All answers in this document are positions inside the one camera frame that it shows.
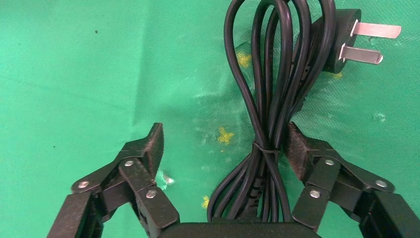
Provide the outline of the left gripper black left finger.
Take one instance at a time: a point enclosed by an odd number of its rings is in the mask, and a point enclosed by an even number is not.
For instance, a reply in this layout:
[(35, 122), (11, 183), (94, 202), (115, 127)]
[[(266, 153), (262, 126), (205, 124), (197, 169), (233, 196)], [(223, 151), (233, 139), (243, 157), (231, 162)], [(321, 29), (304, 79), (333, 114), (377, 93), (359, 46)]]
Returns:
[(155, 180), (163, 148), (163, 126), (154, 123), (146, 137), (125, 143), (112, 162), (77, 180), (48, 237), (99, 238), (125, 204), (150, 238), (179, 224), (179, 213)]

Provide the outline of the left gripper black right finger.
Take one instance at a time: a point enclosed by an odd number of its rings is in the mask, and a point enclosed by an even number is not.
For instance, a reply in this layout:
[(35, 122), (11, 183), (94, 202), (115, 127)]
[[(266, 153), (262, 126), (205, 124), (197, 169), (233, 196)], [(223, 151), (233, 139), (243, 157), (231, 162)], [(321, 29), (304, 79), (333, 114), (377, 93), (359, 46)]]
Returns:
[(304, 189), (293, 219), (316, 231), (329, 202), (354, 221), (365, 238), (417, 238), (420, 220), (387, 179), (345, 159), (326, 141), (288, 124), (284, 152)]

